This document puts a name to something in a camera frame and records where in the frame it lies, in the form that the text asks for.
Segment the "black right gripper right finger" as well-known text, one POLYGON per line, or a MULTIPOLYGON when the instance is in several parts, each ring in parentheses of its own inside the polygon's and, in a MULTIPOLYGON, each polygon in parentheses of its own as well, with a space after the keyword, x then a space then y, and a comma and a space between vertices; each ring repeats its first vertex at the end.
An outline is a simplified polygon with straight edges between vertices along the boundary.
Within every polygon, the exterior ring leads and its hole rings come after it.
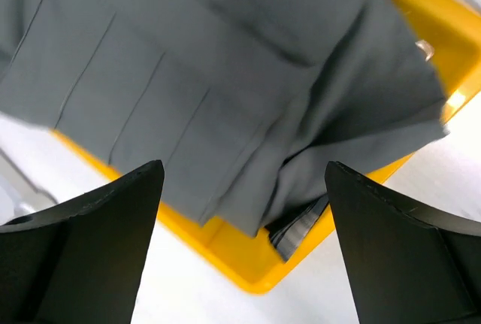
POLYGON ((328 198, 362 323, 478 323, 480 224, 339 162, 328 198))

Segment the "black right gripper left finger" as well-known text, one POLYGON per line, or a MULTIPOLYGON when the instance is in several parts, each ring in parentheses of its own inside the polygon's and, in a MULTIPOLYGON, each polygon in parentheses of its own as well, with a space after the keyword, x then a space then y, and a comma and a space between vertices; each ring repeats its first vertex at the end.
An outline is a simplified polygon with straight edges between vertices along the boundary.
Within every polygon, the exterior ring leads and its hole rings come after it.
POLYGON ((3 323, 129 323, 156 223, 159 160, 1 227, 3 323))

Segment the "grey pleated skirt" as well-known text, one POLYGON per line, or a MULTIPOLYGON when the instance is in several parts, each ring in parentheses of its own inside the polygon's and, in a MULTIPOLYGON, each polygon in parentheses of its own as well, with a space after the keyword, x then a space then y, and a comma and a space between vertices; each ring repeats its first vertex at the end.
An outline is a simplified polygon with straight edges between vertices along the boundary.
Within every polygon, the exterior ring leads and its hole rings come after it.
POLYGON ((253 236, 442 138, 437 72, 391 0, 1 0, 1 111, 253 236))

